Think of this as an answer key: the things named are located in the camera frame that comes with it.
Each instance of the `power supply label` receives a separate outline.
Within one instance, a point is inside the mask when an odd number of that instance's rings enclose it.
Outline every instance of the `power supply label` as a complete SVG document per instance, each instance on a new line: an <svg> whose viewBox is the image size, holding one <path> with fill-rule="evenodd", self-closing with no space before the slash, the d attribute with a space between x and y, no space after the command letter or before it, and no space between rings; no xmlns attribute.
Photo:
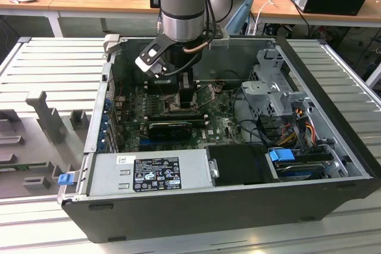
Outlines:
<svg viewBox="0 0 381 254"><path fill-rule="evenodd" d="M179 157L137 159L133 173L133 190L137 193L181 189Z"/></svg>

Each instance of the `metal plate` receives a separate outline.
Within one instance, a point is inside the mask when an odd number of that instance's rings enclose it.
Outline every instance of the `metal plate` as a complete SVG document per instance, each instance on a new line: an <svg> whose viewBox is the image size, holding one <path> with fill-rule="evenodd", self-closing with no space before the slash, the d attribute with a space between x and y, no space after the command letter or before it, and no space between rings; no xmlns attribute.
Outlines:
<svg viewBox="0 0 381 254"><path fill-rule="evenodd" d="M321 45L317 40L288 42L374 157L381 158L381 140L378 140L381 136L379 97L328 45ZM303 90L295 75L291 74L291 78L298 89Z"/></svg>

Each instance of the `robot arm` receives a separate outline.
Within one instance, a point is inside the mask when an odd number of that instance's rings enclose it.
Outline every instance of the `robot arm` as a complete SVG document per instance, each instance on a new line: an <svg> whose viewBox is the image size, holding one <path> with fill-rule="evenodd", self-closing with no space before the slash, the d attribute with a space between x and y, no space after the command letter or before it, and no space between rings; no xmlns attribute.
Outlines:
<svg viewBox="0 0 381 254"><path fill-rule="evenodd" d="M159 77L166 71L161 56L177 69L198 62L196 53L207 46L203 37L205 0L161 0L163 32L136 59L147 75Z"/></svg>

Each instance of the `blue latch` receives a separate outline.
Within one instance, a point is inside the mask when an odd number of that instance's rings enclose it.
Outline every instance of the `blue latch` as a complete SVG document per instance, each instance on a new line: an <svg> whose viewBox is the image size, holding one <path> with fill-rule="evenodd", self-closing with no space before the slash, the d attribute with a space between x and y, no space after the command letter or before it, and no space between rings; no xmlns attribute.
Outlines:
<svg viewBox="0 0 381 254"><path fill-rule="evenodd" d="M104 106L104 109L105 109L105 110L109 110L110 107L111 107L111 104L113 104L113 103L111 102L111 100L109 100L108 98L105 98L105 106Z"/></svg>
<svg viewBox="0 0 381 254"><path fill-rule="evenodd" d="M58 177L59 186L68 186L74 184L74 174L61 174Z"/></svg>
<svg viewBox="0 0 381 254"><path fill-rule="evenodd" d="M270 153L270 158L273 162L278 161L294 161L295 157L291 149L274 149Z"/></svg>

